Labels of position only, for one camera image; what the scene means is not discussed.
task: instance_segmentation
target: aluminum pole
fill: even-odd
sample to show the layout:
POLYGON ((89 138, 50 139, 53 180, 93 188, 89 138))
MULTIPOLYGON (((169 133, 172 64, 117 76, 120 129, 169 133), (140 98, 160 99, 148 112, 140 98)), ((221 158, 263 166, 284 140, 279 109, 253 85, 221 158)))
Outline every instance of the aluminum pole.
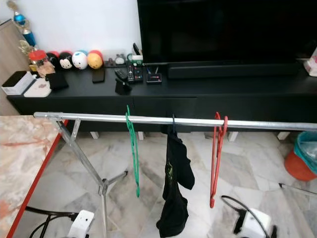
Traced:
MULTIPOLYGON (((98 115, 98 114, 78 114, 78 113, 34 113, 36 118, 50 118, 54 120, 86 120, 103 122, 126 122, 125 116, 120 115, 98 115)), ((172 118, 139 117, 129 116, 132 123, 146 124, 172 124, 172 118)), ((221 126, 223 120, 214 119, 185 119, 175 118, 175 123, 189 126, 221 126)), ((273 121, 247 121, 247 120, 228 120, 228 128, 248 128, 266 130, 317 130, 317 123, 305 122, 273 122, 273 121)))

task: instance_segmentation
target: white box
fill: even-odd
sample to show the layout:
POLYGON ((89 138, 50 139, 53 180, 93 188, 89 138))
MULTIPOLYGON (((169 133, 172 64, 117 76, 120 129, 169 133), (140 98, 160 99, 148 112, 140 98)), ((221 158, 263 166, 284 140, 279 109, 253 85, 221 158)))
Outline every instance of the white box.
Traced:
POLYGON ((29 71, 17 71, 1 88, 7 95, 21 95, 33 80, 32 74, 29 71))

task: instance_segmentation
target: blue trophy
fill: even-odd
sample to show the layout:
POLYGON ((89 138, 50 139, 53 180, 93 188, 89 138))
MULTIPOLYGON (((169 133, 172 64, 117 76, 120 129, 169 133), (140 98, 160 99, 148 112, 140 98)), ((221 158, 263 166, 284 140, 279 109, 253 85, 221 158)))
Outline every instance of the blue trophy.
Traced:
POLYGON ((24 38, 29 43, 29 45, 34 47, 36 45, 36 42, 35 42, 33 33, 30 29, 29 21, 20 12, 18 12, 18 7, 15 4, 15 2, 9 0, 6 2, 6 4, 14 12, 14 15, 13 15, 14 24, 19 28, 21 34, 24 36, 24 38))

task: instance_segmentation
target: black phone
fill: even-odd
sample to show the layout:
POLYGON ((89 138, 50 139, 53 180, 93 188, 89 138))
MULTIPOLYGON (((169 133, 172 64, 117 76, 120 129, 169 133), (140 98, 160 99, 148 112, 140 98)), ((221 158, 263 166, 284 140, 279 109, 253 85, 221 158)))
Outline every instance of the black phone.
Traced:
POLYGON ((93 83, 101 83, 105 80, 105 68, 101 67, 99 69, 93 70, 93 83))

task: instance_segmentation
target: white wall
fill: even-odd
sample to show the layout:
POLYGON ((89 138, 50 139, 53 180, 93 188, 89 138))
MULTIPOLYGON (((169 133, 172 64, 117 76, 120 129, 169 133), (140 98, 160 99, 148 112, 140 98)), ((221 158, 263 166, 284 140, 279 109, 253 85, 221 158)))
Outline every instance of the white wall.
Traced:
MULTIPOLYGON (((101 50, 104 58, 141 46, 137 0, 15 0, 45 51, 101 50)), ((0 0, 0 20, 13 11, 0 0)))

